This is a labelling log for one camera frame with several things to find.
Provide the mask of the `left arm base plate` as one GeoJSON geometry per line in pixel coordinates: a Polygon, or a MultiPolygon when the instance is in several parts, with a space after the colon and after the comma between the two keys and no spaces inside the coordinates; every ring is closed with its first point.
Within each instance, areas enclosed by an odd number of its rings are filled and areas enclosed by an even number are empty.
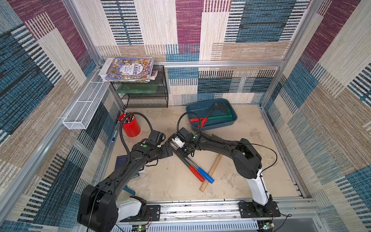
{"type": "Polygon", "coordinates": [[[140,210],[136,216],[129,217],[122,222],[139,222],[139,221],[159,221],[161,213],[160,205],[149,205],[146,206],[145,210],[140,210]]]}

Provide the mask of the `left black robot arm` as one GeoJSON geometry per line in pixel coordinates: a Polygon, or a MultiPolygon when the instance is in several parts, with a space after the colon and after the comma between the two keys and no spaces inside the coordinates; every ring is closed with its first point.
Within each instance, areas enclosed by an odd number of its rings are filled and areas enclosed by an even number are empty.
{"type": "Polygon", "coordinates": [[[116,223],[139,214],[139,210],[124,210],[118,206],[118,196],[145,165],[154,160],[172,156],[171,146],[162,144],[166,135],[152,130],[147,139],[135,144],[128,155],[128,160],[106,179],[95,186],[87,185],[81,194],[77,222],[95,232],[109,232],[116,223]]]}

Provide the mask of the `green hoe red grip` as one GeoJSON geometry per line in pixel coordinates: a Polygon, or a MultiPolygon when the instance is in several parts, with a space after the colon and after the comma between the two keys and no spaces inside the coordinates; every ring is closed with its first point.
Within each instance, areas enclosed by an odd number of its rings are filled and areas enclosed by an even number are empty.
{"type": "MultiPolygon", "coordinates": [[[[217,119],[231,119],[232,118],[232,113],[231,110],[227,107],[227,113],[225,115],[220,115],[220,116],[210,116],[208,119],[209,120],[217,120],[217,119]]],[[[190,119],[190,123],[198,122],[199,120],[194,118],[190,119]]]]}

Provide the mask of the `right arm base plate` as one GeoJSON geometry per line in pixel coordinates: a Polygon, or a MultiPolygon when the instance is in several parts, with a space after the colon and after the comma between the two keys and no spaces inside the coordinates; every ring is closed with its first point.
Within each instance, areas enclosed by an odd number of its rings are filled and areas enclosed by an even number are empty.
{"type": "Polygon", "coordinates": [[[241,218],[277,218],[281,216],[277,202],[275,201],[268,201],[264,206],[254,201],[240,201],[238,207],[241,218]]]}

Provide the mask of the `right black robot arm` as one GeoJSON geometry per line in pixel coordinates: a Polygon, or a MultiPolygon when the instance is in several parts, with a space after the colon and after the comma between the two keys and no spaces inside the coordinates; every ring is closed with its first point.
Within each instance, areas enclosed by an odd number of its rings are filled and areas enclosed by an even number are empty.
{"type": "Polygon", "coordinates": [[[166,142],[176,155],[186,158],[196,150],[211,151],[233,160],[239,175],[245,178],[253,194],[253,209],[259,216],[273,213],[275,206],[271,194],[262,176],[261,156],[246,139],[239,141],[224,140],[214,134],[203,132],[195,134],[182,128],[173,134],[166,142]]]}

